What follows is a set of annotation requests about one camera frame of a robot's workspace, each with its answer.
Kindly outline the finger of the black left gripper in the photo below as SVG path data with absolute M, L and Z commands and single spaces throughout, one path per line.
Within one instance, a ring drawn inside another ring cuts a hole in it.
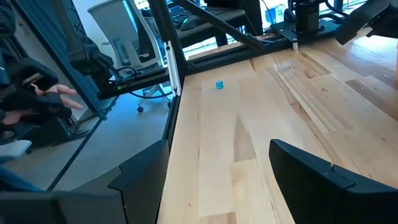
M 398 0 L 367 0 L 336 29 L 335 39 L 341 45 L 345 45 L 359 30 L 368 25 L 371 19 L 385 14 L 398 14 Z
M 385 14 L 377 16 L 369 22 L 372 29 L 366 36 L 373 35 L 398 39 L 398 14 Z

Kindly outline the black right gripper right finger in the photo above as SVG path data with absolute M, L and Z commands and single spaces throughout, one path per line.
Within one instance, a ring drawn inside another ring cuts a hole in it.
M 280 139 L 269 159 L 295 224 L 398 224 L 398 189 Z

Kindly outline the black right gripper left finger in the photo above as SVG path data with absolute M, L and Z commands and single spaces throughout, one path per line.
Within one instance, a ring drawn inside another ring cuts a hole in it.
M 160 140 L 71 191 L 0 192 L 0 224 L 155 224 L 168 161 Z

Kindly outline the black electronics box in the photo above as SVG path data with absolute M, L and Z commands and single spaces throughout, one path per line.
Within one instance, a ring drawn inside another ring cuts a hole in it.
M 167 81 L 169 81 L 168 70 L 167 68 L 161 68 L 153 72 L 138 75 L 127 81 L 108 82 L 104 87 L 99 89 L 97 97 L 99 100 L 105 100 L 150 86 L 158 85 Z

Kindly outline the person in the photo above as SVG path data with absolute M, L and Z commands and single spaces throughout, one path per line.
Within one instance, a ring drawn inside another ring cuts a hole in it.
M 0 192 L 43 192 L 42 189 L 2 166 L 21 157 L 31 145 L 32 143 L 27 140 L 0 145 Z

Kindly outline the person's hand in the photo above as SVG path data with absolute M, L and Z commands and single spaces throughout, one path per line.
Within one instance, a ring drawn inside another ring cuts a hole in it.
M 58 93 L 60 95 L 60 99 L 64 106 L 73 108 L 76 110 L 81 110 L 83 108 L 83 106 L 81 104 L 79 104 L 76 101 L 73 101 L 73 100 L 69 99 L 69 97 L 67 97 L 67 95 L 77 94 L 76 90 L 69 88 L 68 86 L 56 84 L 56 85 L 50 87 L 46 91 L 39 89 L 38 86 L 35 84 L 32 84 L 32 86 L 35 88 L 35 92 L 38 95 L 45 95 L 50 92 Z
M 0 119 L 0 123 L 5 125 L 12 125 L 19 122 L 22 113 L 20 111 L 7 111 L 5 117 Z

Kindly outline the black desk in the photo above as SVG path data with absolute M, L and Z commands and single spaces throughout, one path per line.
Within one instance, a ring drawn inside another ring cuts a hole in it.
M 262 34 L 262 19 L 259 0 L 238 0 L 238 2 L 243 5 L 239 9 L 208 7 L 205 10 L 234 28 L 243 26 L 246 28 L 247 33 L 252 35 Z M 204 23 L 194 29 L 186 31 L 176 29 L 182 47 L 189 47 L 212 37 L 216 39 L 217 46 L 220 47 L 222 45 L 226 45 L 226 34 L 216 29 L 204 19 L 202 20 Z

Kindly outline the grey office chair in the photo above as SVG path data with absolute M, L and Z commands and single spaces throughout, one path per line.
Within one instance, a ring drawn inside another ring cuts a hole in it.
M 136 7 L 134 0 L 107 0 L 88 9 L 112 46 L 117 68 L 108 64 L 109 80 L 96 81 L 99 88 L 111 81 L 127 81 L 138 75 L 166 68 L 159 44 L 149 24 Z M 137 111 L 143 112 L 145 100 L 166 98 L 172 102 L 171 92 L 166 93 L 163 84 L 130 92 L 140 98 Z

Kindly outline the black computer mouse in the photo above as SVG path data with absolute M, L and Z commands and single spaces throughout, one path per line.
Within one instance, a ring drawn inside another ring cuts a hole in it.
M 203 20 L 198 16 L 190 16 L 182 22 L 180 30 L 181 31 L 191 30 L 196 28 L 197 26 L 202 25 L 203 23 L 204 23 Z

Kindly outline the black keyboard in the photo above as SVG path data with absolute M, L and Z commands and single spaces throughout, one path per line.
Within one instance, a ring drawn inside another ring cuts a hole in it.
M 169 9 L 172 23 L 176 29 L 181 28 L 184 22 L 193 16 L 193 14 L 181 6 L 174 6 Z

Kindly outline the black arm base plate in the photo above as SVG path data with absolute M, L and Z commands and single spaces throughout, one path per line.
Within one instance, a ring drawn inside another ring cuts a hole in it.
M 319 29 L 309 34 L 299 34 L 295 30 L 295 24 L 289 22 L 279 22 L 271 25 L 271 28 L 291 42 L 304 43 L 334 36 L 338 24 L 321 19 L 319 20 Z

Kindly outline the dark leader rig frame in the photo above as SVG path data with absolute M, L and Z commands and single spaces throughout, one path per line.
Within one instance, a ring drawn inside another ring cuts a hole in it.
M 16 14 L 16 37 L 28 55 L 58 76 L 61 85 L 77 91 L 71 99 L 83 105 L 72 110 L 75 121 L 90 116 L 104 118 L 106 102 L 97 99 L 92 79 L 75 70 L 67 59 L 67 40 L 50 0 L 10 0 Z

